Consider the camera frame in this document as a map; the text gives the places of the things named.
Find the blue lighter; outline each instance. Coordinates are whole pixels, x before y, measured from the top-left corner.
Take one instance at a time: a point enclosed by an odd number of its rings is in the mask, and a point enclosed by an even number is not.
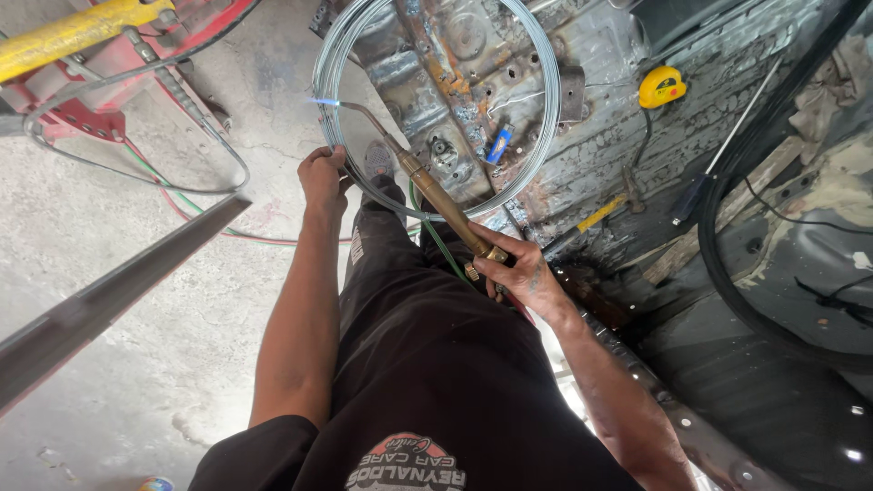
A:
[[[497,161],[500,160],[500,156],[503,155],[503,151],[506,150],[506,146],[509,145],[509,139],[512,138],[513,131],[515,131],[513,125],[503,125],[503,129],[501,129],[500,133],[497,134],[497,140],[494,142],[494,145],[491,146],[491,152],[488,154],[488,157],[485,158],[488,163],[497,165]]]

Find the shirt logo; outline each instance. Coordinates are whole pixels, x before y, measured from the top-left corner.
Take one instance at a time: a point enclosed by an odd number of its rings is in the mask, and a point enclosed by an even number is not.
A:
[[[430,438],[396,433],[361,458],[346,479],[346,489],[367,489],[375,483],[380,491],[462,491],[467,473]]]

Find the tape measure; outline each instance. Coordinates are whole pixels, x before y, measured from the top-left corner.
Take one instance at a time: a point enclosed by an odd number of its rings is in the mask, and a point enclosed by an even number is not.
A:
[[[646,109],[666,104],[685,95],[682,74],[672,66],[659,66],[640,84],[640,106]]]

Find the coil of wire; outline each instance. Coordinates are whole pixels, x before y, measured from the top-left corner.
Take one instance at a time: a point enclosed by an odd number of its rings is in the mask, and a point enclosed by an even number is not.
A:
[[[488,211],[497,208],[509,201],[512,197],[518,194],[519,191],[527,186],[546,160],[555,132],[557,131],[560,110],[560,79],[558,76],[558,62],[554,57],[552,45],[549,43],[548,37],[540,26],[540,23],[537,22],[537,19],[525,7],[525,5],[521,3],[521,0],[500,0],[500,2],[504,4],[512,14],[517,16],[522,25],[525,26],[525,29],[533,42],[533,47],[540,56],[540,67],[542,69],[543,89],[546,93],[546,101],[544,103],[540,137],[534,145],[533,150],[531,150],[527,155],[518,175],[516,175],[515,179],[493,197],[481,204],[465,210],[464,212],[468,217],[483,215]],[[319,52],[318,58],[315,60],[313,89],[316,98],[331,100],[338,100],[340,98],[340,77],[342,75],[343,66],[346,64],[348,54],[351,52],[354,42],[361,35],[361,32],[367,28],[370,22],[380,14],[382,9],[389,8],[392,3],[393,0],[356,0],[348,5],[348,7],[346,7],[337,17],[333,22],[333,27],[325,36],[324,44],[321,45],[321,51]],[[324,132],[327,142],[330,143],[331,146],[345,145],[346,142],[343,138],[342,129],[340,128],[339,123],[339,108],[336,106],[321,105],[320,110],[321,129]],[[376,189],[368,179],[364,178],[360,171],[361,167],[355,164],[351,157],[351,153],[349,153],[348,159],[350,161],[350,165],[347,165],[348,174],[354,179],[355,183],[361,187],[363,192],[367,193],[380,204],[392,211],[397,211],[411,217],[430,219],[431,221],[444,221],[439,215],[415,211],[389,199]]]

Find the gray sneaker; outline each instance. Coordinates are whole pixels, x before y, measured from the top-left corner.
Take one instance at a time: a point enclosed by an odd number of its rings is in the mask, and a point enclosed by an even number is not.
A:
[[[376,176],[394,178],[394,168],[398,167],[397,157],[385,143],[374,140],[364,155],[364,177],[372,180]]]

